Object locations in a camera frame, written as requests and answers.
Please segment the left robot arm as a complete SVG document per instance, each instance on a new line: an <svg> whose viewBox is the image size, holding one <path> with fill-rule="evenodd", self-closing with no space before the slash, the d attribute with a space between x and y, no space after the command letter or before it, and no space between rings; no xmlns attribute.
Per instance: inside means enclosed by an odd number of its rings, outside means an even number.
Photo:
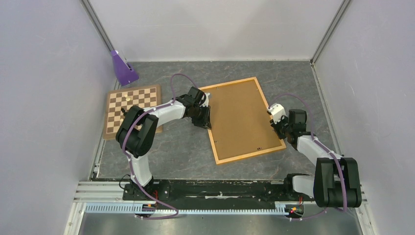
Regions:
<svg viewBox="0 0 415 235"><path fill-rule="evenodd" d="M147 200L154 192L148 152L157 128L173 120L190 118L194 126L210 130L209 97L210 93L191 87L188 93L155 107L140 108L134 105L128 110L121 109L124 120L115 139L127 156L131 184L136 185L135 194L140 199Z"/></svg>

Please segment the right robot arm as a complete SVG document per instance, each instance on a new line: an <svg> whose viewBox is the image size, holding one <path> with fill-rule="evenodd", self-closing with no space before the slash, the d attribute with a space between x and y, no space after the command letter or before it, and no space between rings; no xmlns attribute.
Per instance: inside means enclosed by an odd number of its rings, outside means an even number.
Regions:
<svg viewBox="0 0 415 235"><path fill-rule="evenodd" d="M267 110L270 125L281 140L287 140L315 166L314 176L293 173L285 178L283 195L289 200L302 193L310 196L322 208L358 208L362 203L357 161L345 158L323 145L307 131L307 112L291 109L288 112L277 104Z"/></svg>

